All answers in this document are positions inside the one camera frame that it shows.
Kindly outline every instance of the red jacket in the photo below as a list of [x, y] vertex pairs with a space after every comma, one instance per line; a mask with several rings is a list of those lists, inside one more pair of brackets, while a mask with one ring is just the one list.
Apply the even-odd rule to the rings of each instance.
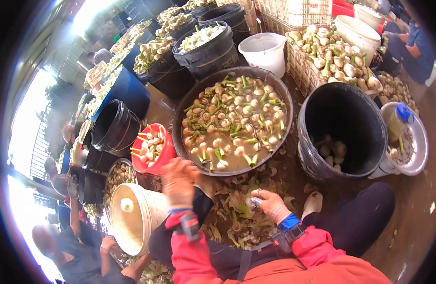
[[[180, 224], [184, 212], [170, 215], [166, 227]], [[185, 235], [172, 235], [172, 264], [176, 271], [173, 280], [176, 284], [222, 284], [216, 270], [210, 264], [204, 233], [201, 240], [188, 242]], [[333, 247], [327, 231], [309, 226], [292, 244], [295, 258], [275, 260], [249, 270], [244, 283], [327, 283], [327, 284], [390, 284], [388, 278], [369, 262], [346, 255], [346, 252]], [[224, 284], [237, 284], [236, 280], [226, 280]]]

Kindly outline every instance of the white bucket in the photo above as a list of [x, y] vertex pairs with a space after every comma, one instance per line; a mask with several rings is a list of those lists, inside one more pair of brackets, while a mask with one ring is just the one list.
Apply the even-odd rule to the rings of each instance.
[[374, 12], [371, 8], [355, 4], [354, 5], [355, 19], [367, 23], [370, 27], [377, 31], [381, 21], [379, 14]]
[[346, 15], [338, 15], [335, 24], [336, 32], [345, 42], [356, 45], [366, 53], [366, 65], [369, 66], [380, 46], [380, 34], [368, 24]]
[[[390, 115], [393, 113], [397, 107], [397, 102], [390, 102], [382, 106], [382, 117], [384, 118], [385, 124], [387, 124]], [[428, 137], [426, 135], [426, 130], [419, 119], [419, 117], [412, 111], [415, 117], [413, 124], [409, 124], [409, 130], [412, 133], [412, 145], [414, 147], [414, 154], [410, 161], [406, 164], [400, 165], [385, 152], [385, 158], [380, 163], [380, 166], [372, 173], [368, 178], [375, 179], [384, 175], [389, 174], [405, 174], [405, 175], [417, 175], [425, 168], [426, 162], [428, 161], [429, 144]]]
[[284, 60], [286, 40], [287, 37], [275, 33], [256, 34], [244, 39], [238, 45], [238, 51], [243, 54], [250, 66], [272, 71], [281, 78], [286, 72]]
[[[120, 208], [123, 198], [131, 199], [133, 212], [128, 213]], [[119, 185], [114, 190], [109, 209], [114, 237], [123, 251], [129, 255], [146, 255], [148, 239], [167, 218], [169, 205], [163, 193], [129, 183]]]

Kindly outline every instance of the wristwatch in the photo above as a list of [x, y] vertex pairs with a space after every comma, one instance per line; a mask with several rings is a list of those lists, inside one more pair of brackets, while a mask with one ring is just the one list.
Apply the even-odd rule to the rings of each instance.
[[305, 233], [306, 228], [308, 228], [308, 226], [306, 226], [305, 224], [298, 223], [293, 228], [285, 232], [284, 236], [287, 242], [289, 243], [289, 245], [292, 245], [293, 242], [295, 242], [299, 237], [301, 237]]

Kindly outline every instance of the plastic bottle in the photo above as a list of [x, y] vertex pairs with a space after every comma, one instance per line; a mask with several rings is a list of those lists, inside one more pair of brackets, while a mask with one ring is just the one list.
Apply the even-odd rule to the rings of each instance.
[[405, 103], [399, 103], [388, 120], [388, 144], [396, 143], [408, 125], [414, 123], [414, 121], [415, 116], [413, 112]]

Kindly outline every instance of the blurred hand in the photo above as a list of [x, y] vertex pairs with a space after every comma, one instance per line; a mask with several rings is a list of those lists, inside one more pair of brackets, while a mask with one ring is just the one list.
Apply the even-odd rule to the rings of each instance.
[[292, 212], [284, 205], [282, 198], [268, 190], [253, 190], [251, 191], [252, 197], [258, 197], [262, 199], [260, 208], [264, 210], [265, 214], [277, 225], [279, 225], [284, 219], [286, 219]]
[[114, 237], [108, 236], [103, 238], [103, 241], [101, 242], [101, 249], [105, 249], [107, 252], [109, 252], [113, 247], [119, 247], [117, 242], [115, 241]]
[[167, 195], [170, 209], [192, 208], [194, 183], [200, 172], [190, 160], [174, 158], [161, 168], [163, 193]]
[[78, 198], [78, 179], [75, 176], [68, 176], [67, 191], [70, 198]]

